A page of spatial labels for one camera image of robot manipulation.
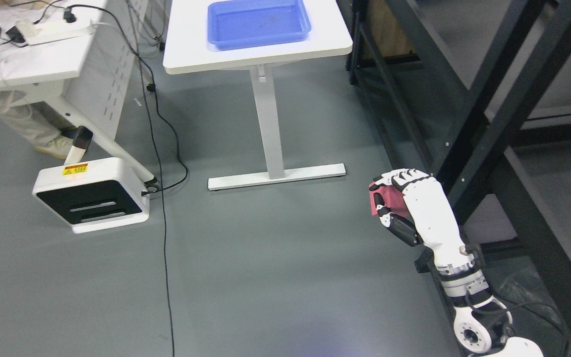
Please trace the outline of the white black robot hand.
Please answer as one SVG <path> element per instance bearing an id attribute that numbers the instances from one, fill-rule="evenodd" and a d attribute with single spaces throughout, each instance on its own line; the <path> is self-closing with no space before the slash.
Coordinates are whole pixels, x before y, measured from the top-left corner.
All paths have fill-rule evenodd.
<path id="1" fill-rule="evenodd" d="M 412 221 L 392 210 L 382 189 L 402 194 Z M 441 183 L 417 169 L 396 169 L 381 174 L 369 187 L 381 224 L 409 246 L 423 244 L 434 253 L 441 274 L 454 274 L 474 267 L 473 255 L 460 250 L 464 243 Z"/>

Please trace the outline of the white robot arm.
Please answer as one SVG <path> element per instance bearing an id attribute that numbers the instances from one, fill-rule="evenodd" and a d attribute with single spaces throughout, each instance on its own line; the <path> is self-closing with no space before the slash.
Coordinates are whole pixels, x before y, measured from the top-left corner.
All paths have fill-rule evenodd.
<path id="1" fill-rule="evenodd" d="M 426 247 L 415 261 L 420 273 L 433 273 L 442 285 L 442 297 L 450 304 L 453 333 L 470 357 L 541 357 L 541 348 L 530 339 L 517 337 L 510 309 L 490 289 L 477 244 L 462 245 L 458 256 L 464 266 L 435 265 L 436 253 Z"/>

